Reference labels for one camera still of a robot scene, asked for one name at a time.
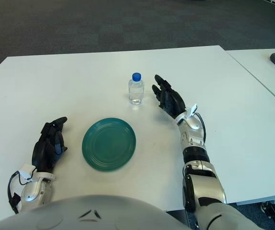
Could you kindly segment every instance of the blue bottle cap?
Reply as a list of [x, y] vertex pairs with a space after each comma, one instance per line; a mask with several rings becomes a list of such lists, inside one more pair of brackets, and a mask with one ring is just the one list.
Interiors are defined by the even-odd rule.
[[134, 80], [134, 81], [140, 81], [141, 80], [141, 74], [140, 73], [134, 73], [134, 74], [132, 74], [132, 80]]

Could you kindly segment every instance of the black robotic finger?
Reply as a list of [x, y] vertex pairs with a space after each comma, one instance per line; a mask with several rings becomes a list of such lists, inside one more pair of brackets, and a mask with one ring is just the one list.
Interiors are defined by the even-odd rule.
[[162, 77], [160, 77], [158, 74], [155, 75], [155, 80], [158, 83], [158, 85], [160, 86], [160, 89], [166, 89], [166, 90], [172, 90], [171, 85], [164, 80]]
[[155, 93], [157, 100], [160, 101], [161, 90], [159, 90], [159, 88], [155, 85], [152, 85], [152, 90]]

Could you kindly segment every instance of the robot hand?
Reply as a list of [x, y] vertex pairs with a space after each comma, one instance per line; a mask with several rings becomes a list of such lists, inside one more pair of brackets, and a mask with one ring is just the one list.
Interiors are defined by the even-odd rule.
[[160, 102], [159, 107], [167, 112], [173, 119], [184, 113], [185, 104], [179, 93], [173, 90], [171, 85], [159, 75], [155, 75], [155, 80], [161, 89], [159, 90], [157, 86], [152, 85], [152, 90]]

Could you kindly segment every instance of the water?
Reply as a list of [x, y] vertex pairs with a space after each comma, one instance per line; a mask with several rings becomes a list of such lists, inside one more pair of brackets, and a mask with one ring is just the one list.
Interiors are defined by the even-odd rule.
[[140, 81], [129, 81], [129, 101], [134, 105], [141, 104], [144, 96], [144, 82]]

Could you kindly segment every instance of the gray carpet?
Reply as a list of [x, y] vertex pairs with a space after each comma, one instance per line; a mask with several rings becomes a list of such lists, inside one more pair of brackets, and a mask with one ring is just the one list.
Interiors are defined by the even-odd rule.
[[[263, 0], [0, 0], [8, 56], [221, 45], [275, 48], [275, 5]], [[236, 207], [275, 229], [260, 206]], [[185, 214], [194, 227], [194, 216]]]

